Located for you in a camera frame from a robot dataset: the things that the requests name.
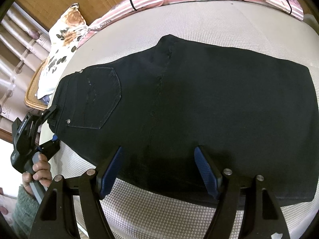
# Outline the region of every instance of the sleeve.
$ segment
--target sleeve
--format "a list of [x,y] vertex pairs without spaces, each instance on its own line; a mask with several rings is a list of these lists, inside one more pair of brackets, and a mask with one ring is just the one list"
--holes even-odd
[[38,208],[39,203],[21,185],[19,187],[17,204],[12,215],[12,229],[19,238],[27,239],[29,237]]

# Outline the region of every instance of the black clamp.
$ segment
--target black clamp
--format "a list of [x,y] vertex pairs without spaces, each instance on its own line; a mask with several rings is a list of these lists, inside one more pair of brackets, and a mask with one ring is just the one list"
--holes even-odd
[[195,162],[207,191],[218,205],[204,239],[229,239],[240,194],[246,195],[238,239],[290,239],[282,211],[262,175],[253,179],[220,172],[202,146],[194,151]]
[[62,175],[55,176],[36,214],[29,239],[80,239],[74,195],[80,196],[90,239],[114,239],[100,199],[111,192],[122,161],[123,150],[119,147],[101,166],[89,169],[79,177],[65,179]]
[[[17,118],[12,124],[13,152],[11,154],[11,164],[20,173],[35,172],[32,169],[34,163],[39,161],[39,153],[44,154],[50,160],[59,150],[60,141],[56,135],[52,140],[38,146],[35,143],[39,126],[43,124],[55,111],[56,106],[52,106],[39,114],[27,113],[23,121]],[[46,192],[45,187],[39,181],[31,181],[30,186],[39,203]]]

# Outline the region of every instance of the white curtain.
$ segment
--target white curtain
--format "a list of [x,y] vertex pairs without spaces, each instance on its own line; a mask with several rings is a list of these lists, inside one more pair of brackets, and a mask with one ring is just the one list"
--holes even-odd
[[32,76],[51,49],[50,38],[13,6],[0,24],[0,129],[32,108],[24,102]]

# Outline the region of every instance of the pillowcase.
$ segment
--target pillowcase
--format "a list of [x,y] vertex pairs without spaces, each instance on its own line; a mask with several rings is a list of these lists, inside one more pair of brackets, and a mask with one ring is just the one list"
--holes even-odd
[[87,24],[79,12],[79,4],[71,5],[49,31],[51,52],[41,72],[38,99],[51,95],[67,64],[75,54],[80,38],[87,30]]

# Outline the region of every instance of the rivet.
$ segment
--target rivet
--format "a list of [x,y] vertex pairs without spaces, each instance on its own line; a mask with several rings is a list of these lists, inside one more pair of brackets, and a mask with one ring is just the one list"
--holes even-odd
[[61,175],[57,175],[57,176],[54,177],[54,180],[56,182],[59,182],[60,180],[62,180],[62,176]]
[[256,178],[257,178],[257,180],[259,180],[260,182],[262,182],[265,178],[262,176],[262,175],[260,175],[260,174],[258,174],[257,176],[256,176]]
[[223,170],[223,172],[226,174],[226,175],[232,175],[232,170],[226,168]]
[[87,170],[87,175],[93,175],[95,173],[94,169]]

